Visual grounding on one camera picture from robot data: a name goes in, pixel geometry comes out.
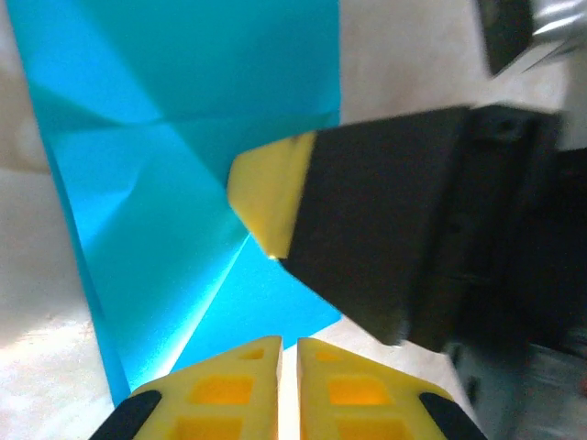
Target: white surface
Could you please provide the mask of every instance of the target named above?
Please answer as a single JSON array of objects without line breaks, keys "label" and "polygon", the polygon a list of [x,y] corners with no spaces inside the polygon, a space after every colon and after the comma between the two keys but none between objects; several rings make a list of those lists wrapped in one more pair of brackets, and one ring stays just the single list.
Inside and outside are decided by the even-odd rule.
[{"label": "white surface", "polygon": [[[557,108],[566,66],[488,82],[470,0],[343,0],[344,119],[442,105]],[[462,393],[447,360],[378,344],[348,320],[319,337]],[[294,350],[281,439],[299,438]],[[94,329],[0,2],[0,439],[86,439],[112,409]]]}]

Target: folded paper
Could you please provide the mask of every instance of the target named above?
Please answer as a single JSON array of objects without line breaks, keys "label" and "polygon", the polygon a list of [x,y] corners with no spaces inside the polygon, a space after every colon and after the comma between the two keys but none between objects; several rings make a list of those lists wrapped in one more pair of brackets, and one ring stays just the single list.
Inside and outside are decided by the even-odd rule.
[{"label": "folded paper", "polygon": [[227,205],[231,161],[338,121],[335,0],[8,0],[115,403],[338,319]]}]

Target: metal part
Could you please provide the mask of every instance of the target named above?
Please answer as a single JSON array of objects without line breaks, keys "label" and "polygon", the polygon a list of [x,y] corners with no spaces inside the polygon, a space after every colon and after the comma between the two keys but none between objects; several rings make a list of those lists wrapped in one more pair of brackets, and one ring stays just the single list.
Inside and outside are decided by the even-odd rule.
[{"label": "metal part", "polygon": [[490,70],[526,71],[587,44],[586,0],[478,0]]}]

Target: yellow plastic part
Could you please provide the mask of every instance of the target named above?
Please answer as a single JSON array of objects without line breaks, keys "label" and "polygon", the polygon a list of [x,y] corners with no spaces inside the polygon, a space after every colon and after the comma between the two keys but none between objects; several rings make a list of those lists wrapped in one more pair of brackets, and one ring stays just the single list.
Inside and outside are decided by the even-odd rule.
[{"label": "yellow plastic part", "polygon": [[140,387],[162,397],[135,440],[275,440],[281,354],[263,337]]},{"label": "yellow plastic part", "polygon": [[298,341],[302,440],[445,440],[418,396],[438,386],[312,338]]},{"label": "yellow plastic part", "polygon": [[288,137],[239,155],[228,178],[228,201],[263,251],[287,257],[316,133]]}]

